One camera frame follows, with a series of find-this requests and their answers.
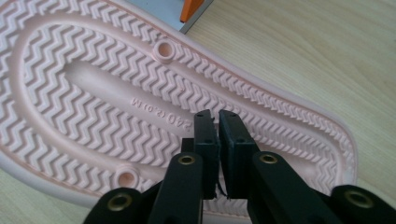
pink shoe sole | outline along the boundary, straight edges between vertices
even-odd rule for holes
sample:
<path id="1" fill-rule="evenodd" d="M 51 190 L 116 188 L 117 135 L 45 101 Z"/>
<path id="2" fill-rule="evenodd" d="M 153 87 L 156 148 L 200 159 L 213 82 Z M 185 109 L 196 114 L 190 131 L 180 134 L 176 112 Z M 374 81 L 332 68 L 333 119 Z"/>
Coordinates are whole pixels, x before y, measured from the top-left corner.
<path id="1" fill-rule="evenodd" d="M 317 190 L 356 182 L 348 129 L 328 112 L 224 62 L 132 6 L 9 2 L 0 12 L 0 166 L 92 206 L 105 192 L 163 178 L 192 116 L 240 115 L 261 149 Z M 205 211 L 248 215 L 219 197 Z"/>

wood grain surface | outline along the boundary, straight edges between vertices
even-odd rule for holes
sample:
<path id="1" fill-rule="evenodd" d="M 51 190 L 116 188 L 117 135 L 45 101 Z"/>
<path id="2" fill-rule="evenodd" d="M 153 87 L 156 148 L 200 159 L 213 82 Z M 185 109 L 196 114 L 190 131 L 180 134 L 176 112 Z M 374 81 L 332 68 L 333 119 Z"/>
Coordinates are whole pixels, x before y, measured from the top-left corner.
<path id="1" fill-rule="evenodd" d="M 216 0 L 187 36 L 337 115 L 358 144 L 358 186 L 396 207 L 396 1 Z M 3 171 L 0 186 L 2 224 L 89 212 Z"/>

shoe sole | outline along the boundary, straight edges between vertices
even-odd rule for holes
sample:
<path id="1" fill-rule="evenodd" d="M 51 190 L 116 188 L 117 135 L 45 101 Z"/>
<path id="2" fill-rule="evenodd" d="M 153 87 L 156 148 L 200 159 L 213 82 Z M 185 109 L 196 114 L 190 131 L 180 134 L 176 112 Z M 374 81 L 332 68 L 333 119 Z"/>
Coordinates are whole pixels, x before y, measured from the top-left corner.
<path id="1" fill-rule="evenodd" d="M 163 178 L 194 113 L 237 113 L 259 147 L 324 193 L 356 182 L 355 143 L 323 109 L 224 62 L 133 7 L 9 2 L 0 12 L 0 166 L 93 206 L 105 192 Z M 224 197 L 205 211 L 247 217 Z"/>

black plastic bracket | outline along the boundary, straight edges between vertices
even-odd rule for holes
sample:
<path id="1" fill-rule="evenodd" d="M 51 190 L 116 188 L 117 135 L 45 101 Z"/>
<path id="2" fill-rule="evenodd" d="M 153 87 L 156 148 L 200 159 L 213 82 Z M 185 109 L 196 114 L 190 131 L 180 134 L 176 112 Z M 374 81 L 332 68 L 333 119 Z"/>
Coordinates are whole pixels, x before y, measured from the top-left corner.
<path id="1" fill-rule="evenodd" d="M 233 112 L 219 112 L 221 167 L 228 197 L 247 199 L 251 157 L 260 151 L 244 122 Z"/>

zigzag tread pattern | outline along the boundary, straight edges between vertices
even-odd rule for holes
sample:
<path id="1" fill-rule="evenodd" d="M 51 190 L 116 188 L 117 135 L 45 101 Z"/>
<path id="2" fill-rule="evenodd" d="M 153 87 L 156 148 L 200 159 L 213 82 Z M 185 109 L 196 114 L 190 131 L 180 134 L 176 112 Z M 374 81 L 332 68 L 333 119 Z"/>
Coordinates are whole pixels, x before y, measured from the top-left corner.
<path id="1" fill-rule="evenodd" d="M 98 8 L 90 7 L 88 4 L 97 6 L 94 1 L 79 1 L 79 5 L 68 5 L 66 1 L 20 1 L 9 4 L 0 15 L 0 20 L 2 21 L 0 23 L 0 38 L 6 41 L 6 44 L 0 47 L 0 63 L 2 64 L 0 68 L 0 104 L 5 109 L 4 112 L 2 111 L 0 113 L 0 120 L 2 121 L 0 130 L 2 134 L 1 144 L 7 146 L 7 149 L 15 152 L 22 161 L 28 161 L 35 170 L 42 172 L 49 178 L 55 177 L 58 180 L 65 180 L 70 186 L 81 186 L 91 191 L 90 193 L 104 193 L 109 190 L 109 178 L 111 177 L 109 172 L 99 171 L 93 167 L 87 169 L 87 165 L 80 161 L 68 161 L 66 156 L 59 154 L 57 149 L 44 145 L 39 136 L 25 126 L 24 120 L 18 118 L 12 106 L 13 101 L 10 99 L 11 91 L 7 76 L 7 71 L 9 70 L 7 58 L 12 53 L 12 46 L 15 45 L 18 31 L 24 28 L 25 21 L 33 17 L 36 13 L 44 15 L 48 12 L 54 13 L 58 10 L 65 12 L 80 10 L 84 12 L 81 8 L 92 9 L 89 14 L 91 13 L 93 17 L 102 18 L 99 14 L 107 15 L 107 13 L 103 13 Z M 111 21 L 117 21 L 121 17 L 125 18 L 125 15 L 112 14 L 111 17 Z M 122 28 L 125 32 L 138 36 L 143 41 L 148 41 L 149 43 L 162 36 L 158 31 L 148 28 L 146 24 L 142 24 L 136 19 L 122 20 Z M 56 70 L 56 67 L 53 65 L 55 64 L 38 67 L 37 71 L 40 71 L 40 75 L 45 75 L 51 69 Z M 44 87 L 41 90 L 45 92 L 53 91 L 46 90 Z M 41 104 L 43 105 L 43 101 L 46 99 L 35 100 L 38 105 L 40 105 L 38 100 L 41 100 Z"/>
<path id="2" fill-rule="evenodd" d="M 171 159 L 169 155 L 178 150 L 179 140 L 171 142 L 175 137 L 165 136 L 171 133 L 90 95 L 69 83 L 62 73 L 64 63 L 87 59 L 103 70 L 127 71 L 128 63 L 119 62 L 141 54 L 112 38 L 79 27 L 54 25 L 38 32 L 33 34 L 29 53 L 25 55 L 28 71 L 25 78 L 32 102 L 47 121 L 84 147 L 129 161 L 165 166 Z M 137 70 L 128 70 L 131 75 L 125 72 L 122 79 L 132 80 L 145 89 L 146 83 L 151 83 L 148 74 L 154 74 L 147 71 L 151 64 L 144 57 L 138 58 Z"/>
<path id="3" fill-rule="evenodd" d="M 115 7 L 109 6 L 106 3 L 96 3 L 94 1 L 79 1 L 78 3 L 74 4 L 69 4 L 67 1 L 31 1 L 26 2 L 26 5 L 24 2 L 16 2 L 10 4 L 0 16 L 0 20 L 4 21 L 0 22 L 0 39 L 6 40 L 6 44 L 3 45 L 4 47 L 0 50 L 0 63 L 2 64 L 0 68 L 0 105 L 5 108 L 4 112 L 0 112 L 0 123 L 2 124 L 2 128 L 0 130 L 2 134 L 2 145 L 7 146 L 10 151 L 19 155 L 21 160 L 29 161 L 29 163 L 32 164 L 38 171 L 46 170 L 48 176 L 56 176 L 58 179 L 64 179 L 65 182 L 69 183 L 70 185 L 78 186 L 82 189 L 104 192 L 105 189 L 108 189 L 108 179 L 110 178 L 111 174 L 106 173 L 106 171 L 99 171 L 97 168 L 90 168 L 87 164 L 81 164 L 78 163 L 78 161 L 70 161 L 67 156 L 59 154 L 59 152 L 57 152 L 57 150 L 53 147 L 43 149 L 46 151 L 46 153 L 43 153 L 43 151 L 38 152 L 37 148 L 45 148 L 46 146 L 43 146 L 42 140 L 40 140 L 31 129 L 24 125 L 23 119 L 15 116 L 16 112 L 12 108 L 12 101 L 10 101 L 11 91 L 7 76 L 7 71 L 9 69 L 7 58 L 11 54 L 12 46 L 15 45 L 18 31 L 23 29 L 24 22 L 28 20 L 28 18 L 33 17 L 36 13 L 45 15 L 47 13 L 55 13 L 58 11 L 65 13 L 79 13 L 82 16 L 90 16 L 96 20 L 101 20 L 105 23 L 111 23 L 115 27 L 120 27 L 123 32 L 130 33 L 133 36 L 138 37 L 141 41 L 147 42 L 150 45 L 154 44 L 158 39 L 163 38 L 163 35 L 153 27 L 145 24 L 137 18 L 134 18 L 130 14 L 127 15 L 125 13 L 120 13 Z M 110 71 L 111 73 L 118 73 L 120 74 L 121 79 L 130 81 L 133 85 L 141 86 L 143 90 L 150 91 L 156 96 L 161 96 L 165 101 L 171 102 L 173 105 L 180 105 L 182 109 L 188 109 L 192 113 L 205 108 L 210 108 L 213 111 L 219 111 L 220 109 L 232 110 L 240 114 L 241 118 L 246 122 L 246 124 L 251 127 L 250 130 L 252 131 L 254 138 L 260 140 L 264 144 L 285 149 L 279 143 L 286 141 L 285 139 L 292 139 L 292 147 L 287 148 L 286 151 L 292 152 L 293 154 L 297 153 L 297 155 L 301 155 L 298 154 L 298 148 L 308 148 L 305 152 L 306 155 L 304 156 L 306 158 L 312 158 L 309 160 L 318 161 L 318 167 L 321 169 L 322 173 L 322 175 L 315 182 L 323 181 L 329 183 L 329 181 L 332 180 L 325 179 L 328 178 L 326 176 L 334 176 L 334 173 L 336 173 L 335 165 L 332 163 L 332 161 L 335 161 L 333 154 L 329 152 L 329 150 L 319 150 L 319 152 L 323 151 L 323 154 L 320 154 L 312 149 L 312 146 L 315 146 L 315 139 L 312 137 L 297 134 L 293 130 L 287 129 L 278 124 L 271 124 L 267 120 L 263 120 L 252 113 L 227 104 L 227 102 L 217 98 L 210 91 L 200 88 L 187 79 L 181 78 L 174 72 L 165 69 L 163 66 L 159 66 L 157 63 L 152 63 L 151 60 L 145 58 L 144 55 L 139 55 L 139 52 L 134 51 L 129 54 L 123 46 L 118 46 L 119 48 L 117 49 L 116 44 L 114 45 L 115 48 L 112 48 L 112 50 L 114 50 L 113 53 L 98 52 L 96 55 L 99 56 L 94 57 L 87 54 L 87 50 L 85 50 L 84 47 L 72 47 L 71 49 L 68 49 L 59 43 L 47 41 L 45 40 L 46 38 L 52 40 L 71 38 L 76 42 L 78 42 L 78 40 L 82 41 L 81 44 L 75 44 L 74 46 L 86 46 L 86 44 L 90 41 L 94 44 L 97 44 L 98 42 L 95 42 L 97 41 L 95 37 L 92 37 L 90 34 L 86 34 L 79 29 L 72 29 L 70 27 L 64 29 L 60 26 L 54 26 L 51 27 L 51 29 L 48 29 L 47 33 L 37 33 L 34 35 L 32 43 L 36 44 L 38 46 L 37 48 L 42 49 L 42 51 L 36 51 L 33 49 L 33 47 L 31 47 L 25 56 L 27 63 L 30 64 L 29 69 L 31 73 L 35 73 L 35 76 L 28 77 L 25 81 L 26 85 L 30 88 L 29 91 L 35 94 L 32 100 L 37 109 L 46 115 L 46 118 L 53 126 L 56 126 L 57 129 L 61 130 L 65 134 L 69 134 L 70 138 L 76 139 L 76 141 L 79 141 L 81 144 L 86 144 L 104 153 L 113 153 L 114 156 L 123 155 L 122 151 L 117 151 L 116 149 L 111 148 L 115 147 L 113 146 L 116 145 L 114 143 L 121 144 L 121 142 L 126 141 L 125 139 L 123 140 L 125 135 L 121 130 L 125 130 L 127 128 L 121 127 L 117 129 L 117 127 L 111 127 L 111 122 L 109 122 L 109 120 L 111 120 L 111 118 L 117 118 L 120 127 L 122 126 L 122 123 L 125 123 L 125 121 L 120 122 L 120 120 L 128 120 L 133 118 L 128 117 L 128 115 L 117 110 L 117 108 L 110 108 L 111 106 L 104 102 L 100 102 L 99 99 L 94 98 L 87 92 L 79 90 L 75 86 L 69 85 L 62 76 L 48 76 L 48 74 L 58 74 L 62 69 L 63 61 L 60 60 L 58 63 L 55 63 L 53 60 L 46 61 L 42 55 L 53 53 L 53 55 L 57 55 L 54 58 L 59 58 L 60 55 L 65 55 L 65 62 L 70 62 L 73 58 L 86 59 L 87 61 L 92 62 L 92 64 L 96 64 L 97 66 L 101 67 L 101 69 Z M 346 159 L 354 162 L 353 155 L 350 153 L 351 143 L 349 142 L 349 138 L 346 137 L 346 134 L 341 128 L 339 128 L 330 120 L 327 120 L 314 112 L 301 109 L 296 105 L 282 102 L 280 99 L 268 92 L 263 92 L 249 85 L 248 83 L 238 81 L 237 78 L 233 77 L 230 72 L 216 67 L 215 64 L 209 63 L 208 60 L 202 55 L 198 55 L 197 53 L 192 52 L 190 49 L 182 47 L 180 50 L 179 46 L 177 46 L 177 49 L 178 52 L 176 58 L 180 63 L 186 64 L 188 68 L 195 70 L 195 72 L 198 74 L 201 74 L 207 78 L 212 78 L 213 81 L 215 83 L 219 83 L 222 88 L 228 88 L 229 91 L 246 97 L 252 102 L 257 102 L 258 105 L 262 105 L 264 108 L 274 110 L 277 113 L 285 115 L 285 117 L 300 120 L 303 123 L 327 133 L 329 136 L 332 136 L 335 141 L 340 143 L 340 147 L 342 150 L 344 150 L 344 156 Z M 114 55 L 117 59 L 106 61 L 102 56 L 107 54 Z M 140 68 L 140 71 L 129 73 L 128 71 L 131 69 L 128 70 L 128 68 L 130 67 L 122 67 L 109 63 L 115 62 L 116 60 L 124 60 L 127 62 L 125 64 L 129 64 L 129 60 L 132 62 L 138 62 L 140 64 L 137 64 L 133 67 Z M 146 72 L 145 69 L 156 71 L 159 74 L 158 78 L 150 76 L 142 77 L 144 74 L 150 73 Z M 184 88 L 185 91 L 177 91 L 177 88 L 179 87 Z M 70 110 L 68 110 L 68 114 L 62 114 L 55 107 L 46 107 L 48 102 L 51 102 L 51 105 L 68 105 L 70 106 Z M 81 113 L 77 112 L 77 116 L 74 118 L 71 111 L 79 111 Z M 95 130 L 98 130 L 88 131 L 88 133 L 92 132 L 99 134 L 95 137 L 89 136 L 84 138 L 81 137 L 81 132 L 83 129 L 82 124 L 92 122 L 90 120 L 84 120 L 84 118 L 78 118 L 78 115 L 90 113 L 96 114 L 97 116 L 105 115 L 102 120 L 107 121 L 105 123 L 96 123 L 91 126 L 86 126 L 85 128 L 87 129 L 91 127 Z M 158 133 L 158 129 L 153 128 L 145 121 L 135 122 L 132 126 L 136 129 L 148 130 L 150 132 L 150 136 L 161 135 L 163 137 L 166 135 L 166 133 Z M 276 133 L 276 135 L 264 136 L 264 133 L 261 133 L 262 130 L 271 130 L 269 133 Z M 115 133 L 121 136 L 117 140 L 107 141 L 105 144 L 90 142 L 90 139 L 101 138 L 106 135 L 113 135 L 111 138 L 114 139 Z M 173 146 L 169 148 L 173 148 L 172 150 L 175 150 L 175 147 L 177 147 L 179 144 L 177 140 L 175 140 L 175 137 L 166 137 L 173 139 L 170 140 L 170 142 L 174 142 L 172 143 Z M 32 142 L 37 148 L 30 148 L 31 144 L 27 144 Z M 139 147 L 142 147 L 144 144 L 147 144 L 147 140 L 145 140 L 145 138 L 141 138 L 141 140 L 136 141 L 136 143 L 139 145 Z M 96 146 L 98 145 L 103 145 L 105 147 L 97 148 Z M 160 146 L 158 143 L 152 143 L 152 145 L 153 147 Z M 125 159 L 131 159 L 133 156 L 131 157 L 131 155 L 123 155 L 123 157 Z M 135 158 L 137 161 L 143 159 L 141 155 L 136 157 L 139 158 Z M 157 163 L 156 165 L 163 164 L 162 161 L 157 161 Z M 100 179 L 100 185 L 97 185 L 97 178 Z"/>

